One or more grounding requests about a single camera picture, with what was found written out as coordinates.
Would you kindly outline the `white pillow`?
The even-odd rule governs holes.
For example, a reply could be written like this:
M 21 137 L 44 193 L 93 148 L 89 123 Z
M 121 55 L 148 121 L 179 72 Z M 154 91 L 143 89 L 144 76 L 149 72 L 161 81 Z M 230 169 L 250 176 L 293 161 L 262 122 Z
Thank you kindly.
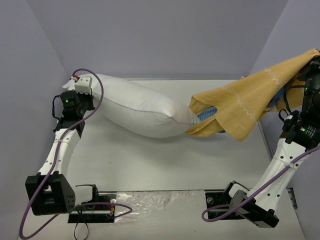
M 94 104 L 102 101 L 97 113 L 138 135 L 173 137 L 200 123 L 187 105 L 127 79 L 88 73 L 78 81 L 69 80 L 63 88 L 78 90 L 87 80 L 91 80 Z

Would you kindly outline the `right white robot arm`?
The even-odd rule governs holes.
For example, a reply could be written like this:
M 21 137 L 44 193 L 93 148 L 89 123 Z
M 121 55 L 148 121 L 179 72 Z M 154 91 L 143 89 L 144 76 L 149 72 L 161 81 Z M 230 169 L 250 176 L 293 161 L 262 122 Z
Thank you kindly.
M 216 220 L 231 214 L 248 220 L 259 228 L 274 228 L 279 218 L 276 210 L 281 195 L 298 168 L 320 148 L 320 58 L 310 60 L 297 74 L 302 85 L 293 85 L 283 95 L 287 114 L 282 118 L 282 133 L 275 154 L 259 182 L 251 190 L 233 181 L 222 193 L 229 209 Z M 301 110 L 292 111 L 287 92 L 303 90 Z

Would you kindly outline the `blue yellow Pikachu pillowcase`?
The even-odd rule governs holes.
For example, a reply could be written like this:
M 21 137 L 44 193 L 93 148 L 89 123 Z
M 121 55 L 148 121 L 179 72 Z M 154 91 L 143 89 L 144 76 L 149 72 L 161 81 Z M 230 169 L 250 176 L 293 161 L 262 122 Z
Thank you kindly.
M 300 107 L 303 90 L 291 87 L 303 84 L 298 80 L 298 73 L 319 55 L 319 50 L 312 48 L 225 86 L 194 94 L 189 108 L 196 115 L 209 107 L 216 108 L 217 112 L 189 128 L 187 134 L 209 137 L 225 131 L 234 139 L 243 141 L 266 113 L 285 108 L 283 96 L 276 95 L 281 90 L 287 91 L 290 107 Z

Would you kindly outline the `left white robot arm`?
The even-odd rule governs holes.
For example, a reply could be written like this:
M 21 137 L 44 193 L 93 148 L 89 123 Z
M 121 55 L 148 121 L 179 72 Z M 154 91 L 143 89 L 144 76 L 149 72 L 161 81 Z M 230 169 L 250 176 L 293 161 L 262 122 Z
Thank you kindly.
M 66 173 L 81 139 L 86 112 L 94 112 L 94 98 L 90 94 L 67 90 L 61 93 L 61 117 L 54 129 L 55 137 L 44 164 L 36 175 L 25 181 L 32 213 L 35 216 L 71 213 L 76 205 L 76 193 Z

